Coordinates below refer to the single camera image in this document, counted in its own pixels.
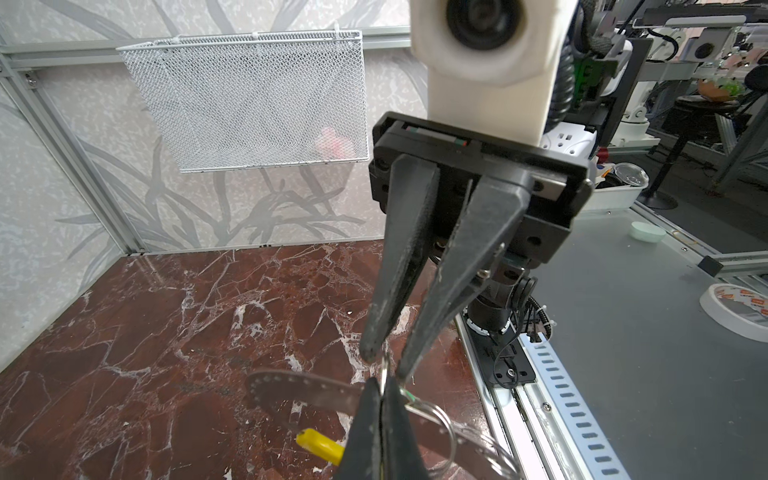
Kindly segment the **white bin with jar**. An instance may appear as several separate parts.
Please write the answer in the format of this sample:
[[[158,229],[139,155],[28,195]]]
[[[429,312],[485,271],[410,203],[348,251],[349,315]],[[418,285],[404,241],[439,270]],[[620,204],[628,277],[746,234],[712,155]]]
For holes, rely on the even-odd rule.
[[[650,184],[646,171],[629,162],[601,165],[597,180],[596,189],[583,207],[585,212],[626,210]]]

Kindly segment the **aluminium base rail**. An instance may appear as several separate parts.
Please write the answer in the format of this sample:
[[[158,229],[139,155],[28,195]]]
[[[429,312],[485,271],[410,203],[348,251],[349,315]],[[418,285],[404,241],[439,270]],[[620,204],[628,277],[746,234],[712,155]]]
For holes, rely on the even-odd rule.
[[[492,437],[518,460],[524,479],[568,479],[537,419],[533,395],[528,388],[530,383],[511,390],[487,387],[481,378],[467,324],[461,315],[456,317],[455,325],[470,362]]]

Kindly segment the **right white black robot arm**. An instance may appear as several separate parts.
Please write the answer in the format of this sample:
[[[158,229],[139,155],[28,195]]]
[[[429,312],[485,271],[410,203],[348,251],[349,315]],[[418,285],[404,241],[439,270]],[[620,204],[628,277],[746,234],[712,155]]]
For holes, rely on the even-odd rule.
[[[369,175],[386,216],[359,351],[375,361],[429,261],[397,365],[410,379],[459,313],[512,341],[535,281],[595,190],[643,56],[607,1],[414,1],[425,118],[388,112]]]

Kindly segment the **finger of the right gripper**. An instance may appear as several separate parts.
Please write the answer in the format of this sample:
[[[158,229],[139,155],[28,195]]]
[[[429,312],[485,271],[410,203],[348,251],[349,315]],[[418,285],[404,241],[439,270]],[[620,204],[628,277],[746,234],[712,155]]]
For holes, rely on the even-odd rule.
[[[440,170],[432,162],[402,155],[389,179],[382,264],[362,333],[362,359],[374,362],[398,323],[431,250]]]
[[[482,290],[528,208],[533,177],[483,176],[463,206],[402,350],[396,379],[407,381],[441,330]]]

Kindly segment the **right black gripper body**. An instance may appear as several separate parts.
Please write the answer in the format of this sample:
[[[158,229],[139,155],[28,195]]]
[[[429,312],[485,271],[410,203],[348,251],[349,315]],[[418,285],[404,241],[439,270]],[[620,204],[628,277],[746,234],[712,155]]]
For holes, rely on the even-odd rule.
[[[397,158],[410,155],[432,162],[440,170],[427,261],[431,257],[441,260],[462,208],[481,177],[503,181],[521,175],[533,177],[528,208],[486,282],[514,282],[526,271],[549,262],[593,191],[594,169],[578,156],[394,112],[384,114],[372,134],[371,190],[385,214],[390,172]]]

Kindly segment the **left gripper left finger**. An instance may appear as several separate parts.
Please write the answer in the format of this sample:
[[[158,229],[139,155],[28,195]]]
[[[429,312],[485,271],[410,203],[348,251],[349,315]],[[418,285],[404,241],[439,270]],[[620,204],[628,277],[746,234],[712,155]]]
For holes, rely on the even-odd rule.
[[[335,480],[374,480],[382,476],[381,390],[377,379],[366,381]]]

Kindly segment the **white tape roll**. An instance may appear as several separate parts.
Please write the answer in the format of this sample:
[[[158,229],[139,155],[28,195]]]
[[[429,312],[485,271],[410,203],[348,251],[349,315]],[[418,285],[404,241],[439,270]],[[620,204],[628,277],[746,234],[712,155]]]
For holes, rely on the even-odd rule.
[[[711,285],[699,298],[717,324],[743,338],[767,343],[767,296],[734,284]]]

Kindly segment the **small mint green disc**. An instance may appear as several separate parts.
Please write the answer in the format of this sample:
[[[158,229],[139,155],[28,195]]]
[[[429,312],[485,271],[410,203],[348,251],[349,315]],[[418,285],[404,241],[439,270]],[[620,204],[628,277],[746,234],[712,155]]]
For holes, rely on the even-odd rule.
[[[658,226],[641,221],[635,221],[630,225],[629,235],[635,240],[656,244],[665,238],[667,232]]]

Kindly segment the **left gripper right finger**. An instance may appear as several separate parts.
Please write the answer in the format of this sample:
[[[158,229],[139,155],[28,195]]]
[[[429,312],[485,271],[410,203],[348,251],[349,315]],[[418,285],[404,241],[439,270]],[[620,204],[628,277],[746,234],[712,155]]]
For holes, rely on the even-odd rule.
[[[382,469],[384,479],[428,479],[403,395],[392,376],[382,397]]]

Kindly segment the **pink object in basket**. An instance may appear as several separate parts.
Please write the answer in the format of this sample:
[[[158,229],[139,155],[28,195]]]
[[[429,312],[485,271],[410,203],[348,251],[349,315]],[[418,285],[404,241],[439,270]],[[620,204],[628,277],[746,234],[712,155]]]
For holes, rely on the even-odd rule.
[[[321,130],[315,140],[315,149],[323,161],[348,161],[357,157],[354,142],[339,136],[332,127]]]

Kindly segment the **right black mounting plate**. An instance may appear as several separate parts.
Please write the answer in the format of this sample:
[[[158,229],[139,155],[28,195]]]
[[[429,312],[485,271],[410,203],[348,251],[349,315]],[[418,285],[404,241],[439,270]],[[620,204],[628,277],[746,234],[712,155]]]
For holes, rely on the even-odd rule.
[[[536,380],[513,327],[508,326],[503,333],[490,334],[471,322],[467,326],[481,378],[487,387],[511,390]]]

